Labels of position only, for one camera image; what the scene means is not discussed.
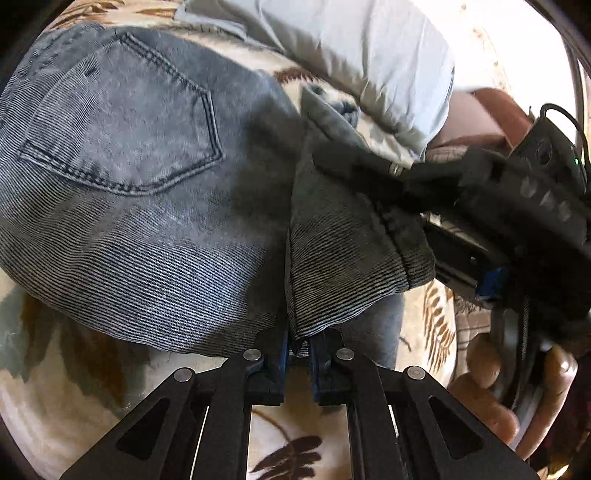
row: person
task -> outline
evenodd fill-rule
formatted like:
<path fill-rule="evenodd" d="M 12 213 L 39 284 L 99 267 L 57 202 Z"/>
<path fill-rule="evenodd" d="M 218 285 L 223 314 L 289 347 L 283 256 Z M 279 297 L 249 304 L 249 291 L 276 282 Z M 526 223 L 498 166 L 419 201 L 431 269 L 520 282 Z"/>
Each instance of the person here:
<path fill-rule="evenodd" d="M 469 372 L 456 378 L 449 392 L 503 442 L 510 445 L 520 425 L 516 415 L 488 390 L 501 371 L 501 359 L 488 333 L 472 339 L 467 350 Z M 574 356 L 555 345 L 544 361 L 544 394 L 515 452 L 524 460 L 538 448 L 560 412 L 577 374 Z"/>

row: blue denim jeans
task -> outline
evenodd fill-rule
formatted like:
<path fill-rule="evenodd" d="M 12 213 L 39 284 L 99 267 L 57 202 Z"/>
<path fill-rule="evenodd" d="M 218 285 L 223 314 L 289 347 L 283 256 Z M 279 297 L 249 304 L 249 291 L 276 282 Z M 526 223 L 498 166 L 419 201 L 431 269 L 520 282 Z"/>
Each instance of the blue denim jeans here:
<path fill-rule="evenodd" d="M 274 79 L 207 48 L 45 33 L 0 97 L 0 266 L 78 322 L 176 352 L 251 346 L 286 294 L 296 337 L 348 320 L 415 282 L 371 208 L 310 170 L 315 135 Z M 322 289 L 328 274 L 343 281 Z"/>

